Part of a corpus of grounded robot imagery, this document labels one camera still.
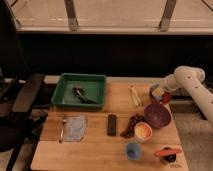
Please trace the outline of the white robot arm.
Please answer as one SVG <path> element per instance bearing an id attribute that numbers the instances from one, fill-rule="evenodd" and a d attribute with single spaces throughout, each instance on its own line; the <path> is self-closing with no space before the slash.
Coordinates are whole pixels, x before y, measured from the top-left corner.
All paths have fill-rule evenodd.
<path id="1" fill-rule="evenodd" d="M 159 86 L 168 93 L 184 88 L 213 127 L 213 94 L 202 85 L 204 80 L 205 71 L 202 68 L 179 66 Z"/>

